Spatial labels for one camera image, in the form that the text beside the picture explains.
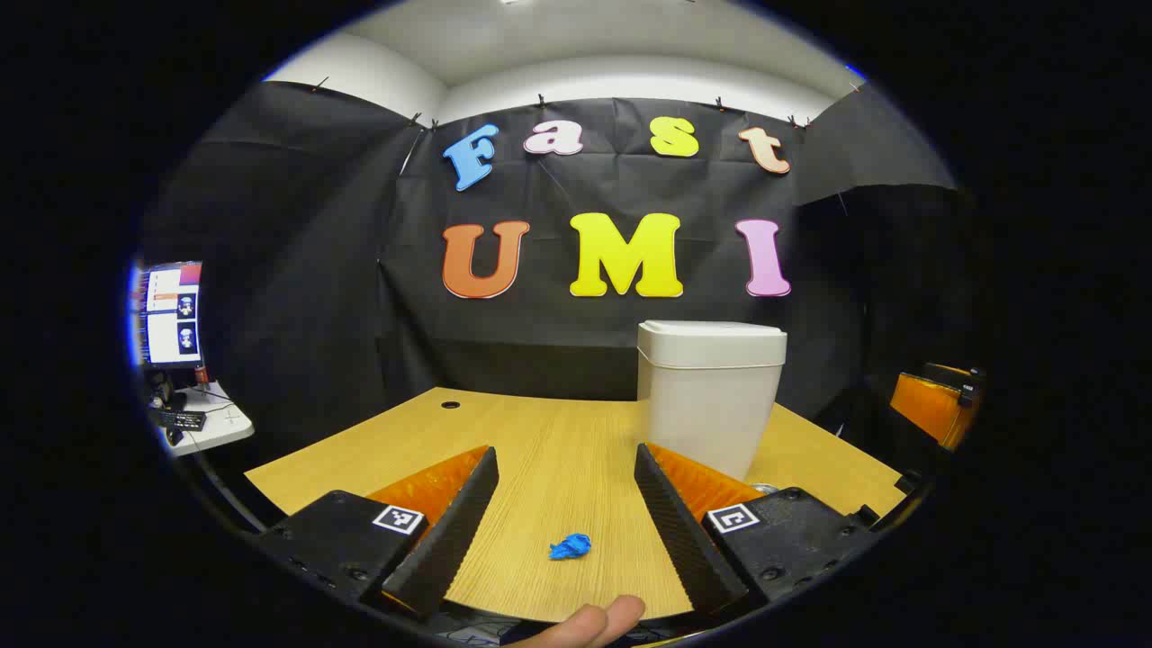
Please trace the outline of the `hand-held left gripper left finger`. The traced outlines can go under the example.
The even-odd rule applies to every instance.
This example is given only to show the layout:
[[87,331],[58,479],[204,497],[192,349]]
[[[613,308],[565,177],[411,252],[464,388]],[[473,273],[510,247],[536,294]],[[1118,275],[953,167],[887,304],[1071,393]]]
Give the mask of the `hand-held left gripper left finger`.
[[255,547],[334,600],[424,620],[444,603],[499,480],[495,449],[477,446],[369,497],[332,490]]

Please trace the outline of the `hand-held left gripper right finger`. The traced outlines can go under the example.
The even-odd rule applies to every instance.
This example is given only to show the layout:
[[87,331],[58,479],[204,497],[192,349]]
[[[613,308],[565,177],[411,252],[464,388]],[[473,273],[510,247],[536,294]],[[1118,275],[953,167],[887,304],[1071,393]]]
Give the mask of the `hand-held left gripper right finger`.
[[798,487],[764,493],[654,444],[634,480],[696,615],[781,606],[876,545],[872,508],[842,514]]

